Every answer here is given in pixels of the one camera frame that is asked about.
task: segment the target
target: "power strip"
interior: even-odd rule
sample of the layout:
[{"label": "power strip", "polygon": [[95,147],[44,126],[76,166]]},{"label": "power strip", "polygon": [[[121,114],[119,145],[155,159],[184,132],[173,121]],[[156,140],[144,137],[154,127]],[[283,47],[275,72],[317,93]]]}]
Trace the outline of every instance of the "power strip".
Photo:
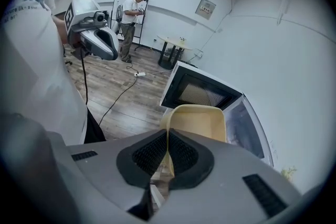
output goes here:
[{"label": "power strip", "polygon": [[145,72],[140,72],[140,73],[134,73],[135,77],[144,77],[146,76]]}]

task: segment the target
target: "black pants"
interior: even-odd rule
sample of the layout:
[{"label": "black pants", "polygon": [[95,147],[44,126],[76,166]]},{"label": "black pants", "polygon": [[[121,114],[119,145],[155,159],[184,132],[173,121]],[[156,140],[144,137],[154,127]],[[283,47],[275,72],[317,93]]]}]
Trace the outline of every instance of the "black pants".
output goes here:
[{"label": "black pants", "polygon": [[88,109],[88,124],[84,144],[106,141],[103,131]]}]

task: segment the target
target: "plastic bin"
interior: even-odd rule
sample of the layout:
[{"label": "plastic bin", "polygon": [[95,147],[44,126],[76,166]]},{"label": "plastic bin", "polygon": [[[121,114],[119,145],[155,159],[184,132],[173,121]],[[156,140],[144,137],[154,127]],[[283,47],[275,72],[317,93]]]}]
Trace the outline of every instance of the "plastic bin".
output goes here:
[{"label": "plastic bin", "polygon": [[[224,114],[221,109],[213,106],[180,105],[162,118],[160,128],[167,130],[167,139],[168,130],[174,128],[226,142]],[[171,174],[174,175],[173,162],[168,152],[164,158],[164,163],[169,167]]]}]

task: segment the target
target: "man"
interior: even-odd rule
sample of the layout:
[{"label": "man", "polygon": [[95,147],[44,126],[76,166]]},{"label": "man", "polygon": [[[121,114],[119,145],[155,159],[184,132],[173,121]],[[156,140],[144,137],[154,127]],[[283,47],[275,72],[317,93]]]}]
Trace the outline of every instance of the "man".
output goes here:
[{"label": "man", "polygon": [[121,31],[124,36],[124,41],[122,43],[122,58],[123,62],[131,63],[130,47],[132,45],[132,40],[135,31],[135,22],[138,15],[144,15],[144,11],[140,11],[138,8],[138,3],[144,0],[125,0],[122,10],[122,20],[121,20]]},{"label": "man", "polygon": [[0,114],[30,118],[61,134],[66,145],[105,141],[64,64],[65,24],[51,16],[54,7],[54,0],[8,5],[0,23],[0,62],[6,70],[0,77]]}]

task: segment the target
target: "person's torso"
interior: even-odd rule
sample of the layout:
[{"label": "person's torso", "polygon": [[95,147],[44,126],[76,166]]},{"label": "person's torso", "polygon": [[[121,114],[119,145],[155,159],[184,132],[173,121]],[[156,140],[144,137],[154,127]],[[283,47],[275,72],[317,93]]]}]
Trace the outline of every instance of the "person's torso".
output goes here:
[{"label": "person's torso", "polygon": [[[131,9],[132,11],[138,11],[138,4],[135,0],[125,0],[125,2],[126,1],[132,2],[132,9]],[[135,23],[135,20],[136,20],[136,16],[126,15],[125,13],[123,13],[121,23],[131,24],[131,23]]]},{"label": "person's torso", "polygon": [[0,36],[5,48],[6,113],[19,113],[62,135],[66,145],[84,142],[87,108],[64,64],[51,11],[43,0],[13,0]]}]

